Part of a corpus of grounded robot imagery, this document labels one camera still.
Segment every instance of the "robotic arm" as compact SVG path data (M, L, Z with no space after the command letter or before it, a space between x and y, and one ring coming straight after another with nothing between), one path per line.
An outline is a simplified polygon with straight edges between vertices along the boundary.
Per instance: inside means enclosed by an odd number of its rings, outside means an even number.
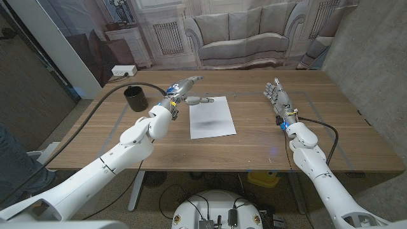
M324 203L335 228L400 228L407 221L391 223L359 206L326 165L326 156L318 147L317 136L296 118L297 110L278 79L267 83L264 95L277 113L276 123L286 131L295 164L311 179Z
M193 76L174 83L167 90L167 96L149 111L150 117L139 118L133 127L122 133L116 146L60 185L0 211L0 223L71 219L115 175L153 152L149 137L165 137L170 121L177 118L177 105L181 101L188 105L213 102L213 99L186 96L202 78Z

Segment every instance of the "black mug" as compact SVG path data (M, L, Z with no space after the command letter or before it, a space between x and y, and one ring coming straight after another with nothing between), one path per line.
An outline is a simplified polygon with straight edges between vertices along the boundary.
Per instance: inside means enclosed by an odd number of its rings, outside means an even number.
M144 111L148 107L146 96L141 87L128 87L125 90L125 97L128 102L128 105L135 112Z

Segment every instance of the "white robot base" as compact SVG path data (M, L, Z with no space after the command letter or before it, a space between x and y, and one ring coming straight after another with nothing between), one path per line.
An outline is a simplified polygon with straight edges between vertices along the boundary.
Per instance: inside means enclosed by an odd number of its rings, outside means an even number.
M206 198L208 204L198 195ZM224 190L207 190L193 195L188 200L197 208L187 200L183 202L174 213L171 229L213 228L203 227L203 223L206 223L205 221L207 220L208 205L209 219L213 220L214 224L218 223L219 216L221 216L220 223L222 225L218 228L263 229L260 213L257 208L236 193ZM237 223L230 226L228 223L229 210L233 209L233 203L237 207Z

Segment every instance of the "sheet of paper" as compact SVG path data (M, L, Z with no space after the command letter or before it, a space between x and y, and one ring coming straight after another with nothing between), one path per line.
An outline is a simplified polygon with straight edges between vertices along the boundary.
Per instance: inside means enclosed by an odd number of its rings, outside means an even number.
M191 139L236 134L225 96L214 102L190 106Z

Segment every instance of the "jeans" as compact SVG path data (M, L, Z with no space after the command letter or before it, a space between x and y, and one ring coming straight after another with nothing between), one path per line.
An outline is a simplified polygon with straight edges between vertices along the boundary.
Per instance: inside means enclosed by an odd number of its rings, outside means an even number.
M0 199L20 185L32 173L42 166L28 156L20 141L0 123ZM9 197L0 207L5 208L16 203L24 191L34 193L49 185L55 173L44 168L29 182Z

